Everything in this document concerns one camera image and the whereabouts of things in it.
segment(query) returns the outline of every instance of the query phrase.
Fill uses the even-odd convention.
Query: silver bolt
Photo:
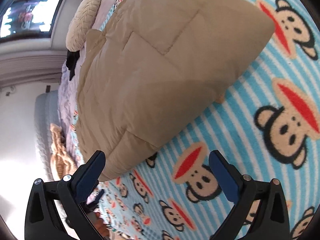
[[[36,180],[35,180],[35,184],[36,184],[36,185],[39,185],[40,183],[41,183],[41,179],[36,179]]]
[[[63,180],[64,180],[64,181],[69,181],[69,180],[71,180],[71,175],[66,175],[66,176],[64,176],[64,177],[63,177]]]
[[[273,179],[272,182],[273,182],[273,184],[275,184],[275,185],[279,185],[279,184],[280,184],[279,179]]]
[[[250,181],[250,180],[252,179],[251,176],[248,175],[248,174],[244,174],[242,177],[243,177],[243,179],[246,180],[246,181]]]

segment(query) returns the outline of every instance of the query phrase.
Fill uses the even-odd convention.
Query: round cushion
[[[73,17],[66,38],[66,47],[72,52],[84,47],[85,36],[96,19],[101,0],[83,0]]]

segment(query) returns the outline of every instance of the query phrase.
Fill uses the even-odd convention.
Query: black garment
[[[80,51],[71,52],[68,50],[66,66],[68,70],[70,70],[70,78],[69,78],[70,81],[75,75],[76,64],[79,58],[80,58]]]

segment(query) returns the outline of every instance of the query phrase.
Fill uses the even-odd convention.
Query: blue striped blanket
[[[208,168],[214,149],[242,174],[281,181],[292,239],[319,205],[320,33],[299,0],[247,1],[274,21],[276,31],[224,102],[208,106],[131,172],[99,185],[106,191],[103,218],[133,239],[207,240],[219,228],[232,204]],[[75,132],[73,140],[83,162]],[[239,238],[257,206],[252,205]]]

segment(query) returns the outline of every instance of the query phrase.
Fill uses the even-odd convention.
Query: brown comforter
[[[244,0],[124,0],[87,35],[78,86],[80,150],[106,154],[100,180],[153,155],[232,85],[273,22]]]

